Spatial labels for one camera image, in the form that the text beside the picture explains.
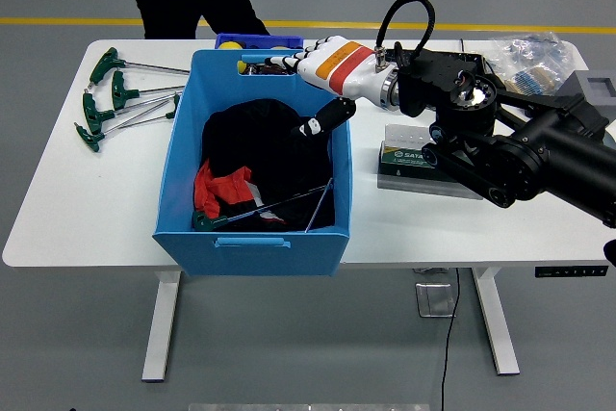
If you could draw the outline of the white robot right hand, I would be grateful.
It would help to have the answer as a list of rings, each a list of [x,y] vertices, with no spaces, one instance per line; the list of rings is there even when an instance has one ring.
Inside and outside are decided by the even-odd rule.
[[[366,98],[378,105],[386,96],[385,81],[395,67],[357,41],[333,36],[292,56],[272,56],[265,64],[279,66],[333,95],[295,131],[313,138],[328,134],[354,116],[355,101]]]

